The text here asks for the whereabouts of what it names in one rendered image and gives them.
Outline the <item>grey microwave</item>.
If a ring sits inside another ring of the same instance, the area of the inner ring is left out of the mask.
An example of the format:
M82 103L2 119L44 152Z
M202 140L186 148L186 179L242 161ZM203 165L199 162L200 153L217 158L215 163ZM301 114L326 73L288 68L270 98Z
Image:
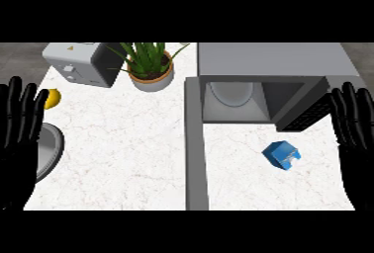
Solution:
M323 118L342 83L364 86L336 42L200 42L196 78L206 124L271 124L280 132Z

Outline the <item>green plant in pot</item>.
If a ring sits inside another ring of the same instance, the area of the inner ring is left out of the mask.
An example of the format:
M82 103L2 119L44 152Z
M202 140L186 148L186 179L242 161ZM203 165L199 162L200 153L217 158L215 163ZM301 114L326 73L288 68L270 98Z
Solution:
M128 74L134 87L147 93L163 90L174 79L174 58L187 47L183 47L169 54L163 42L122 42L121 53L113 47L107 49L125 61Z

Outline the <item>yellow lemon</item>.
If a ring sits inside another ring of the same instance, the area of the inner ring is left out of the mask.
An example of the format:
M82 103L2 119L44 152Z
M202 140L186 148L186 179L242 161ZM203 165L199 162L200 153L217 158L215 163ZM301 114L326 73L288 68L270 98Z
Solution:
M50 109L51 107L54 107L60 100L61 100L61 93L57 89L50 89L48 90L50 94L48 94L48 98L47 101L44 103L44 109Z

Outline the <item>grey round plate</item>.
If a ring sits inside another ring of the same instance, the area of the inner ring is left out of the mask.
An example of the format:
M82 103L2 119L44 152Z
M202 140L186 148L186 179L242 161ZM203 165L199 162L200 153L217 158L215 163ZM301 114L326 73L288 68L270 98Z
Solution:
M39 141L38 141L38 169L36 181L41 181L61 158L63 152L63 134L61 130L51 124L42 123Z

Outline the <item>grey toaster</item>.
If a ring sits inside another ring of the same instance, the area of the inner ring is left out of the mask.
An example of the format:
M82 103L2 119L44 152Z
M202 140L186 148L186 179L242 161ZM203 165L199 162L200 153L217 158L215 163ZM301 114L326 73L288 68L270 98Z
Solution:
M126 55L118 42L50 42L42 58L69 83L109 88Z

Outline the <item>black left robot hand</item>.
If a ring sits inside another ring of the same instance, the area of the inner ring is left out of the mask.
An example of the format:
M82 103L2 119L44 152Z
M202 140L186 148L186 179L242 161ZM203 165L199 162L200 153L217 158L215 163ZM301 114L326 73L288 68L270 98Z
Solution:
M33 193L47 98L35 83L22 88L19 76L0 84L0 211L20 211Z

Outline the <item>grey microwave door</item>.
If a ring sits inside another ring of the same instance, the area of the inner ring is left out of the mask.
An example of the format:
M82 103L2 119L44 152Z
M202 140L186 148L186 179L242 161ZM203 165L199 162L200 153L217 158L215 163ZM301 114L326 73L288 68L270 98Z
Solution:
M186 210L208 210L206 176L202 141L202 116L199 84L196 77L184 83L184 133L186 133Z

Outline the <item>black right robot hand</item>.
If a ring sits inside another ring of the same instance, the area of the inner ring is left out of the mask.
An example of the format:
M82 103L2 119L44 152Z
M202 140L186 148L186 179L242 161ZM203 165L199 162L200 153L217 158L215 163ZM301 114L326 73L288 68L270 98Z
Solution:
M350 82L326 94L342 189L357 211L374 211L374 100Z

